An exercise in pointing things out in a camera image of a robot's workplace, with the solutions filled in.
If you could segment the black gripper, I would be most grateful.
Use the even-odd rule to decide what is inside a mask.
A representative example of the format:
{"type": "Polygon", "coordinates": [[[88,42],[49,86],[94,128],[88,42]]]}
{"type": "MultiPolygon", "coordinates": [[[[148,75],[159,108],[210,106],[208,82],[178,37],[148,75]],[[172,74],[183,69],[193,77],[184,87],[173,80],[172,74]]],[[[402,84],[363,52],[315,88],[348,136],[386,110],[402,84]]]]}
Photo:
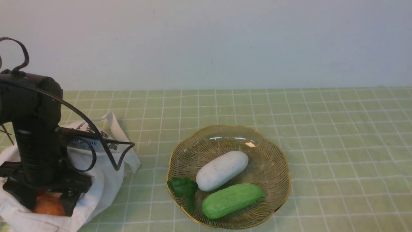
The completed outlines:
{"type": "Polygon", "coordinates": [[[81,193],[86,193],[92,178],[78,170],[69,161],[59,160],[56,165],[29,165],[6,161],[1,165],[1,177],[6,178],[3,190],[11,194],[28,210],[34,210],[38,190],[62,190],[60,202],[66,216],[71,217],[81,193]]]}

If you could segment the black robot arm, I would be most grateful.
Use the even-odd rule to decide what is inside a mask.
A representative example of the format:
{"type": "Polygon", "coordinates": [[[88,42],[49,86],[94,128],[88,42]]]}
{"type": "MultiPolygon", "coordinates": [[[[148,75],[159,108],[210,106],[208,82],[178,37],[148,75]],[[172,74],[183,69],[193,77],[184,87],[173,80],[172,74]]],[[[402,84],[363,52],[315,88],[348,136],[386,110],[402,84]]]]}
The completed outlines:
{"type": "Polygon", "coordinates": [[[1,165],[1,177],[6,178],[2,188],[32,211],[39,191],[58,192],[64,216],[70,217],[92,178],[70,163],[59,127],[61,103],[34,88],[63,97],[53,78],[1,72],[1,124],[12,123],[20,158],[1,165]]]}

